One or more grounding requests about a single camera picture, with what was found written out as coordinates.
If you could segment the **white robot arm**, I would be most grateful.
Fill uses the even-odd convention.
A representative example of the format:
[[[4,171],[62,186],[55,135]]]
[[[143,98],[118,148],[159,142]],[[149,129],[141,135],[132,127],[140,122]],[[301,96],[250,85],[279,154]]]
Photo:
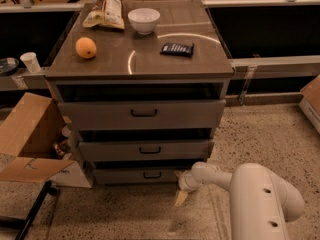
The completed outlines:
[[[176,206],[181,206],[189,193],[210,184],[229,193],[232,240],[289,240],[286,224],[304,211],[300,191],[260,164],[242,164],[228,173],[216,165],[197,162],[176,175]]]

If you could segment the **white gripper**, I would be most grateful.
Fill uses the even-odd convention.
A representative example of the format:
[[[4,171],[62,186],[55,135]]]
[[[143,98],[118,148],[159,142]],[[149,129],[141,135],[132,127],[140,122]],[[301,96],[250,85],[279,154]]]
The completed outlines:
[[[190,170],[176,171],[175,172],[178,179],[179,191],[175,198],[175,207],[180,207],[188,197],[187,192],[193,192],[200,187],[200,183],[197,182]]]

